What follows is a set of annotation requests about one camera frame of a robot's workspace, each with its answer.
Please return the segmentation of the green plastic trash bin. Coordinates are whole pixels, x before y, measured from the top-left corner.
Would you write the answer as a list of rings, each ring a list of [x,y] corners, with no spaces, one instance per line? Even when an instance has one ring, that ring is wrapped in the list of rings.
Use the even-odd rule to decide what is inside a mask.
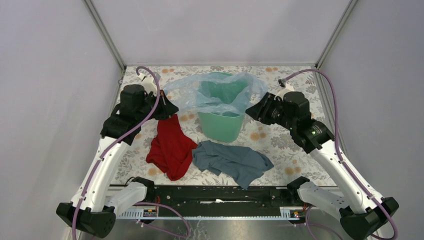
[[[198,118],[203,134],[230,143],[242,128],[249,105],[251,81],[242,73],[212,72],[198,88]]]

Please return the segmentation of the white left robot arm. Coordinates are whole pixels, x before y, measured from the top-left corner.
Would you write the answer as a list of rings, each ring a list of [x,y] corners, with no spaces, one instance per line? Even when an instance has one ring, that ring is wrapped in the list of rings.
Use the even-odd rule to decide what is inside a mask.
[[[141,125],[151,119],[169,119],[178,110],[163,90],[147,92],[141,84],[125,86],[120,103],[103,123],[96,155],[83,182],[69,202],[58,204],[56,214],[74,231],[103,239],[124,211],[138,202],[152,204],[154,182],[142,177],[136,177],[111,197],[107,197],[107,191]]]

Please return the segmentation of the light blue plastic trash bag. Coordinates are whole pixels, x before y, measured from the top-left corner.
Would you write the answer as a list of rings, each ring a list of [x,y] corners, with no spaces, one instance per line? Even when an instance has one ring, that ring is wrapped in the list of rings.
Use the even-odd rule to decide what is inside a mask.
[[[247,72],[194,74],[162,88],[183,112],[242,115],[268,92],[268,85]]]

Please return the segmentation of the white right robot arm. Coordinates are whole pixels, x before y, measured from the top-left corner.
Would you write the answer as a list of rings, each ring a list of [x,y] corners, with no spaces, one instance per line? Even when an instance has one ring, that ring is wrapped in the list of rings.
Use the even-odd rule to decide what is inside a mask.
[[[299,177],[287,186],[286,198],[291,205],[306,202],[318,207],[339,220],[354,240],[370,237],[399,208],[393,197],[383,197],[362,177],[326,125],[312,118],[310,102],[303,93],[291,91],[280,97],[268,92],[245,112],[262,124],[277,124],[289,130],[294,143],[325,169],[343,194],[339,196]]]

